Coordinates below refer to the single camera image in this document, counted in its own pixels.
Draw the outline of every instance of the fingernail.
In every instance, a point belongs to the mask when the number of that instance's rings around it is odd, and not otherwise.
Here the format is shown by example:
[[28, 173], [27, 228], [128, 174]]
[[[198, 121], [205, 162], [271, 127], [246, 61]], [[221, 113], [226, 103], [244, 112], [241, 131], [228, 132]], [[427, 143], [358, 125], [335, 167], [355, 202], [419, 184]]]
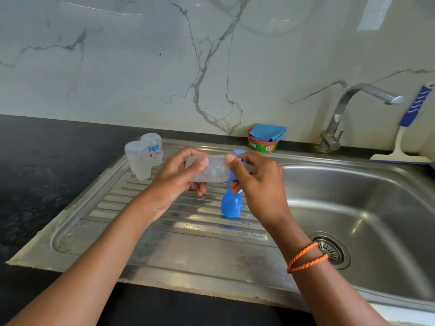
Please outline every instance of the fingernail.
[[208, 159], [207, 157], [201, 157], [199, 158], [199, 163], [203, 166], [207, 166], [208, 165]]
[[234, 154], [227, 154], [226, 156], [225, 156], [225, 161], [227, 162], [227, 163], [230, 163], [231, 161], [233, 161], [234, 159], [236, 158], [236, 156], [234, 155]]

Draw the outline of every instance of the person's right hand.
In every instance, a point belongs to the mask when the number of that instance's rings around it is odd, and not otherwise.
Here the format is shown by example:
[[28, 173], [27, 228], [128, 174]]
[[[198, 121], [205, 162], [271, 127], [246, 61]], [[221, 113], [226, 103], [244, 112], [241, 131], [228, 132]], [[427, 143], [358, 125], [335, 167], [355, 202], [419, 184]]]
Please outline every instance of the person's right hand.
[[[255, 165], [257, 173], [249, 174], [238, 158]], [[238, 179], [231, 183], [230, 188], [234, 194], [243, 189], [251, 213], [264, 227], [276, 225], [282, 217], [291, 215], [282, 169], [276, 161], [255, 152], [237, 156], [227, 154], [225, 161]]]

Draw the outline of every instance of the chrome faucet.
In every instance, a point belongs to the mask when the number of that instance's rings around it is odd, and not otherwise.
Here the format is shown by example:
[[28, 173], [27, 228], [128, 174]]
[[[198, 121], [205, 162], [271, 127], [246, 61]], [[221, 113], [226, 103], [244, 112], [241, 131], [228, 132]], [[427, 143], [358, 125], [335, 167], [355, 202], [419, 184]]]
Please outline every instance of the chrome faucet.
[[337, 107], [335, 108], [334, 114], [332, 115], [331, 121], [326, 130], [320, 133], [322, 141], [320, 142], [318, 148], [322, 152], [330, 152], [338, 150], [341, 147], [339, 142], [343, 131], [340, 130], [337, 137], [335, 137], [335, 132], [337, 131], [338, 125], [341, 120], [346, 106], [349, 101], [357, 92], [363, 91], [369, 95], [379, 98], [385, 102], [387, 105], [400, 104], [403, 103], [403, 96], [398, 96], [396, 94], [390, 93], [384, 89], [369, 85], [367, 83], [360, 83], [349, 88], [344, 95], [338, 101]]

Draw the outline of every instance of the blue plastic bottle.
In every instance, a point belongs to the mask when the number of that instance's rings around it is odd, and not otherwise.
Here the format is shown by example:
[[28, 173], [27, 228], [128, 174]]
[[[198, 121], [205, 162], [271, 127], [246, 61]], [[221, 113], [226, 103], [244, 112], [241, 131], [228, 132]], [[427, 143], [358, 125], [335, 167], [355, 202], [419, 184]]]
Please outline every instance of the blue plastic bottle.
[[[245, 153], [243, 150], [234, 150], [233, 154], [241, 154]], [[233, 194], [232, 190], [230, 189], [230, 184], [232, 181], [237, 180], [236, 175], [230, 170], [230, 179], [227, 182], [227, 192], [222, 197], [222, 201], [220, 203], [220, 211], [222, 214], [224, 214], [228, 218], [235, 218], [240, 215], [242, 212], [242, 197], [240, 196], [240, 190], [238, 193]]]

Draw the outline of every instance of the orange bracelet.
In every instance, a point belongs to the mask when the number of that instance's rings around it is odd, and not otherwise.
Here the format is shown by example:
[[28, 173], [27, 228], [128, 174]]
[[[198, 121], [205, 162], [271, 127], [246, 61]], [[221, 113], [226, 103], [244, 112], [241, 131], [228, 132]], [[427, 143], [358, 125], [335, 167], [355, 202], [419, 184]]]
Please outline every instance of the orange bracelet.
[[305, 247], [303, 250], [301, 250], [301, 252], [299, 253], [299, 254], [297, 254], [292, 260], [291, 260], [291, 262], [289, 263], [289, 265], [288, 265], [288, 267], [287, 267], [287, 273], [292, 273], [292, 272], [295, 272], [295, 271], [299, 271], [299, 270], [302, 270], [302, 269], [305, 269], [305, 268], [309, 268], [309, 267], [311, 267], [311, 266], [313, 266], [314, 264], [317, 264], [317, 263], [319, 263], [319, 262], [321, 262], [321, 261], [325, 261], [329, 256], [328, 256], [328, 254], [323, 254], [321, 257], [318, 257], [318, 258], [316, 258], [315, 260], [313, 260], [313, 261], [311, 261], [311, 262], [308, 262], [308, 263], [305, 263], [305, 264], [303, 264], [303, 265], [301, 265], [301, 266], [298, 266], [297, 268], [291, 268], [291, 266], [297, 261], [297, 259], [299, 258], [299, 257], [301, 257], [302, 255], [304, 255], [306, 252], [308, 252], [311, 248], [313, 248], [313, 247], [317, 247], [318, 246], [318, 244], [317, 244], [317, 242], [312, 242], [311, 244], [309, 244], [307, 247]]

